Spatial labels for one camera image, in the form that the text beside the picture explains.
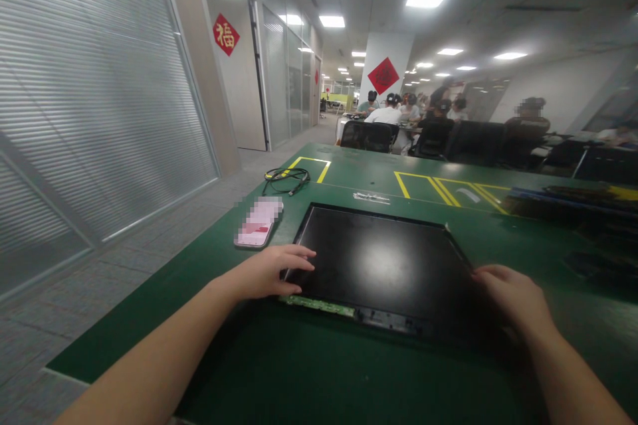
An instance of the office chair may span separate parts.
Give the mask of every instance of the office chair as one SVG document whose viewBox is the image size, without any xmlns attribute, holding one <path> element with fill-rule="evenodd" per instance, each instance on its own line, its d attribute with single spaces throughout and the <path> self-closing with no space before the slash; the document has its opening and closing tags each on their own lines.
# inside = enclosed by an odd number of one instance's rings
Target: office chair
<svg viewBox="0 0 638 425">
<path fill-rule="evenodd" d="M 455 123 L 447 118 L 441 121 L 425 122 L 421 135 L 414 147 L 414 156 L 429 159 L 442 159 L 445 146 L 454 129 Z"/>
<path fill-rule="evenodd" d="M 507 167 L 527 169 L 532 157 L 532 150 L 544 143 L 545 127 L 528 124 L 505 126 L 505 142 L 503 143 L 500 161 Z"/>
<path fill-rule="evenodd" d="M 638 152 L 608 147 L 588 148 L 572 177 L 638 186 Z"/>
<path fill-rule="evenodd" d="M 365 149 L 365 127 L 366 123 L 358 120 L 350 120 L 344 125 L 341 134 L 341 146 L 354 149 Z"/>
<path fill-rule="evenodd" d="M 504 124 L 456 123 L 443 156 L 451 163 L 492 167 L 500 155 L 504 139 Z"/>
<path fill-rule="evenodd" d="M 389 153 L 395 139 L 391 128 L 393 125 L 387 123 L 364 123 L 364 125 L 366 132 L 364 149 L 378 153 Z"/>
</svg>

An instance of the black cable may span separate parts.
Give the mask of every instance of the black cable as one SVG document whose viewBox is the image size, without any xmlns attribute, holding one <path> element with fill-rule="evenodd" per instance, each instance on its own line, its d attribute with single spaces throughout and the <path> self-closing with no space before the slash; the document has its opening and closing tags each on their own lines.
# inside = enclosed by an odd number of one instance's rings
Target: black cable
<svg viewBox="0 0 638 425">
<path fill-rule="evenodd" d="M 288 178 L 296 179 L 297 181 L 299 181 L 299 184 L 297 184 L 297 186 L 295 186 L 294 188 L 287 190 L 277 189 L 274 186 L 277 181 Z M 303 168 L 275 168 L 267 171 L 266 174 L 264 174 L 264 179 L 266 180 L 266 184 L 264 184 L 264 189 L 261 191 L 262 196 L 266 194 L 268 185 L 270 185 L 277 193 L 286 193 L 289 196 L 292 196 L 297 191 L 299 191 L 304 186 L 304 184 L 310 181 L 310 173 Z"/>
</svg>

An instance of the person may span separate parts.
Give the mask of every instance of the person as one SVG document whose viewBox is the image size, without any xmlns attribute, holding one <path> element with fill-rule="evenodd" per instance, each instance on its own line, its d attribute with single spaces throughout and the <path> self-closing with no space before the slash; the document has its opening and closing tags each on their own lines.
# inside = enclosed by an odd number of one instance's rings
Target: person
<svg viewBox="0 0 638 425">
<path fill-rule="evenodd" d="M 397 109 L 401 96 L 396 93 L 390 93 L 386 99 L 386 107 L 374 110 L 366 118 L 366 123 L 388 123 L 399 124 L 401 120 L 401 112 Z"/>
<path fill-rule="evenodd" d="M 441 86 L 438 87 L 436 90 L 434 90 L 432 94 L 430 95 L 430 106 L 433 106 L 436 108 L 436 105 L 438 102 L 440 102 L 441 100 L 447 100 L 448 98 L 450 98 L 450 93 L 451 93 L 450 86 L 452 83 L 454 83 L 454 78 L 452 76 L 447 76 L 443 80 L 443 83 L 441 84 Z"/>
<path fill-rule="evenodd" d="M 610 147 L 638 145 L 638 121 L 628 120 L 616 128 L 603 129 L 596 135 L 596 139 L 604 141 Z"/>
<path fill-rule="evenodd" d="M 456 122 L 467 121 L 469 119 L 467 113 L 463 111 L 467 107 L 467 100 L 465 98 L 457 98 L 451 105 L 450 110 L 447 113 L 447 117 L 450 120 Z"/>
<path fill-rule="evenodd" d="M 402 120 L 417 121 L 421 119 L 421 110 L 417 101 L 417 96 L 414 93 L 408 95 L 407 104 L 402 104 L 399 107 Z"/>
<path fill-rule="evenodd" d="M 525 140 L 540 140 L 547 131 L 551 123 L 547 118 L 543 118 L 541 111 L 546 105 L 544 98 L 525 98 L 517 109 L 517 116 L 505 122 L 508 127 L 507 138 L 517 137 Z M 518 126 L 534 126 L 533 128 L 517 128 Z"/>
<path fill-rule="evenodd" d="M 369 91 L 368 92 L 368 100 L 367 102 L 359 103 L 357 107 L 357 113 L 367 115 L 372 113 L 374 110 L 379 109 L 379 102 L 377 101 L 377 92 Z"/>
<path fill-rule="evenodd" d="M 165 424 L 175 412 L 204 352 L 243 300 L 300 294 L 280 280 L 284 269 L 313 271 L 317 253 L 298 244 L 270 246 L 210 281 L 113 364 L 55 424 Z M 508 316 L 527 344 L 554 425 L 630 425 L 631 419 L 578 352 L 561 336 L 543 291 L 500 265 L 473 279 Z"/>
</svg>

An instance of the green workbench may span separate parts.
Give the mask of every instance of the green workbench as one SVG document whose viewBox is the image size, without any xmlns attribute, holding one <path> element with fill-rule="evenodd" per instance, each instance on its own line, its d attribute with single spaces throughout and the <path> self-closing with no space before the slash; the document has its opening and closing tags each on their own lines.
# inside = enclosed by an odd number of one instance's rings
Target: green workbench
<svg viewBox="0 0 638 425">
<path fill-rule="evenodd" d="M 311 202 L 447 224 L 475 266 L 506 264 L 546 289 L 559 328 L 638 420 L 636 301 L 594 289 L 565 266 L 568 252 L 593 248 L 581 236 L 510 216 L 499 203 L 513 186 L 593 183 L 318 144 L 284 166 L 293 164 L 309 170 L 312 182 L 283 196 L 270 244 L 292 242 Z M 208 281 L 252 254 L 233 246 L 245 211 L 246 204 L 229 211 L 48 368 L 95 381 Z M 534 390 L 484 357 L 263 299 L 233 312 L 176 415 L 195 424 L 530 423 L 542 415 Z"/>
</svg>

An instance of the hand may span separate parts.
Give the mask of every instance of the hand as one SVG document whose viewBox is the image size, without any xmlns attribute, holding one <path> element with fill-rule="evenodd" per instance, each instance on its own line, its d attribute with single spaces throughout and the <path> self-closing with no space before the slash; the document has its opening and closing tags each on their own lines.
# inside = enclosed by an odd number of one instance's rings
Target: hand
<svg viewBox="0 0 638 425">
<path fill-rule="evenodd" d="M 485 285 L 527 342 L 558 334 L 543 289 L 528 276 L 497 264 L 476 269 L 474 279 Z"/>
<path fill-rule="evenodd" d="M 283 269 L 312 271 L 314 266 L 307 259 L 316 255 L 315 251 L 297 244 L 271 246 L 246 259 L 221 278 L 237 300 L 299 294 L 301 287 L 280 280 L 279 272 Z"/>
</svg>

